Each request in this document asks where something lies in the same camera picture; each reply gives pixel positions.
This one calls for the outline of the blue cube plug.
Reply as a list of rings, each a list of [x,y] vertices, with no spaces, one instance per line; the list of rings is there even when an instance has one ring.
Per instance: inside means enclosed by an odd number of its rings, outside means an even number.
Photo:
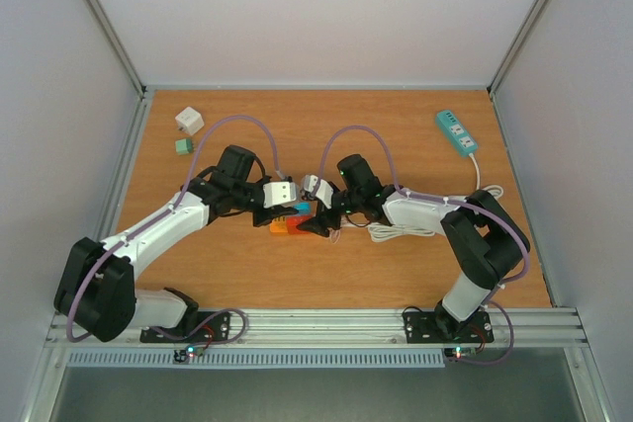
[[[310,202],[299,202],[294,205],[297,215],[312,215],[312,206]]]

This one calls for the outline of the red cube plug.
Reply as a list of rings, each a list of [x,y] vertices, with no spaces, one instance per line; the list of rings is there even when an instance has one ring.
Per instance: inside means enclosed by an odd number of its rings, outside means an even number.
[[[295,214],[286,217],[286,229],[290,235],[310,234],[312,215]]]

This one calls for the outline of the green usb charger plug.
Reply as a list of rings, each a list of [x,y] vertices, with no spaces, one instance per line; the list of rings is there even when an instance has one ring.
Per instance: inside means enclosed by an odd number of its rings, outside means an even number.
[[[195,151],[194,141],[191,137],[176,140],[174,142],[174,148],[177,155],[189,155]]]

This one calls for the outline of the white cube adapter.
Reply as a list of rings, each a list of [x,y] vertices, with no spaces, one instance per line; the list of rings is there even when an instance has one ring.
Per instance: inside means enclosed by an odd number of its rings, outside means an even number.
[[[188,135],[195,135],[204,127],[202,115],[192,107],[186,107],[176,115],[175,122],[177,128]]]

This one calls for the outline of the teal power strip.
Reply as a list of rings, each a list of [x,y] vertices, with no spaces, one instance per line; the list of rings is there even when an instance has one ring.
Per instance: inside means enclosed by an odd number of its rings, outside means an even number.
[[[450,110],[438,112],[435,115],[435,123],[462,157],[474,154],[478,150],[478,143]]]

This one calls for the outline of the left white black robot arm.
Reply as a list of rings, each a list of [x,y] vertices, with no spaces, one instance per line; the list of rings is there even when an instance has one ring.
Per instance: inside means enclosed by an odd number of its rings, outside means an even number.
[[[109,342],[128,328],[150,328],[172,341],[187,341],[203,327],[198,304],[173,288],[143,291],[138,277],[186,236],[219,218],[244,212],[254,226],[296,213],[300,197],[291,178],[248,177],[261,160],[228,146],[219,162],[191,178],[163,207],[130,228],[100,241],[84,237],[70,249],[53,306],[87,335]]]

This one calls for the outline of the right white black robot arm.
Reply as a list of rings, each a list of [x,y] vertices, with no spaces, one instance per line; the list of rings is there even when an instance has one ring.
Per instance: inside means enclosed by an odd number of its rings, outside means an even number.
[[[389,228],[422,228],[447,238],[460,275],[435,306],[433,326],[445,341],[468,332],[482,303],[521,261],[530,244],[498,200],[486,190],[467,197],[433,197],[384,185],[359,154],[337,164],[344,188],[307,175],[301,189],[317,201],[316,215],[299,229],[328,237],[345,216],[361,213],[369,223]]]

